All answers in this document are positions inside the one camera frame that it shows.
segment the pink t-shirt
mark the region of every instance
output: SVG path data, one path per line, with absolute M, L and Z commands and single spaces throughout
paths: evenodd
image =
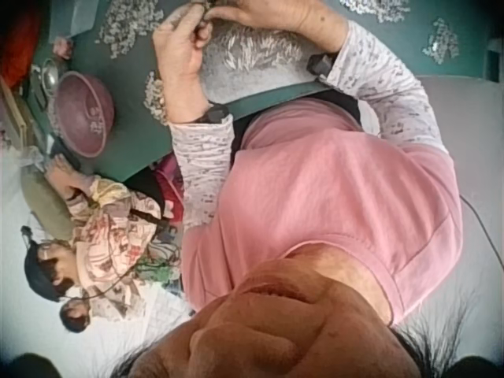
M 337 246 L 367 266 L 399 322 L 461 253 L 452 159 L 366 135 L 327 102 L 267 112 L 245 135 L 212 223 L 184 236 L 187 297 L 201 309 L 306 243 Z

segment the cable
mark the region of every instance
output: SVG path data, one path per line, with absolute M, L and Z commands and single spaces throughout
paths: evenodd
M 480 215 L 476 211 L 473 205 L 471 205 L 471 202 L 469 202 L 467 199 L 464 198 L 463 195 L 460 196 L 460 199 L 472 210 L 474 215 L 476 216 L 476 219 L 478 222 L 480 222 L 480 226 L 483 229 L 483 232 L 485 233 L 485 236 L 487 237 L 488 242 L 490 243 L 491 249 L 494 251 L 495 257 L 498 260 L 498 263 L 501 265 L 502 271 L 504 271 L 504 264 L 502 263 L 502 258 L 500 253 L 497 250 L 497 247 L 495 246 L 494 242 L 491 240 L 490 234 L 488 234 L 487 228 L 485 227 L 483 221 L 480 218 Z

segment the green table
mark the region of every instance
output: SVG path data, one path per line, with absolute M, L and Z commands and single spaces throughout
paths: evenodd
M 185 2 L 160 0 L 159 6 L 168 14 Z M 378 24 L 374 16 L 350 13 L 339 0 L 328 3 L 378 35 L 417 75 L 484 75 L 488 25 L 473 0 L 412 1 L 412 13 L 406 15 L 406 22 L 399 24 Z M 115 60 L 110 59 L 107 45 L 95 43 L 108 4 L 107 0 L 100 1 L 94 29 L 75 38 L 71 68 L 101 79 L 109 88 L 116 108 L 115 125 L 104 152 L 95 159 L 81 160 L 87 169 L 123 181 L 171 152 L 172 145 L 169 130 L 143 106 L 145 82 L 149 72 L 156 67 L 150 37 L 138 37 L 132 50 Z M 421 53 L 437 17 L 445 18 L 460 38 L 461 56 L 444 65 L 437 65 Z M 44 25 L 35 54 L 35 63 L 39 65 L 51 54 L 47 34 L 48 24 Z M 229 107 L 236 117 L 240 117 L 320 89 L 322 86 L 318 83 L 300 84 L 244 98 Z M 32 95 L 28 104 L 43 130 L 50 132 L 46 114 L 39 110 Z

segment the nose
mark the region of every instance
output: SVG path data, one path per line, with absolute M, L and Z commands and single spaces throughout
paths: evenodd
M 200 329 L 190 350 L 188 376 L 276 376 L 300 358 L 292 341 L 231 323 Z

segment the pink bowl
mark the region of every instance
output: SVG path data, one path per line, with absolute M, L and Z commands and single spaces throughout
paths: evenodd
M 113 125 L 112 96 L 93 76 L 68 71 L 57 86 L 54 108 L 65 142 L 86 158 L 105 148 Z

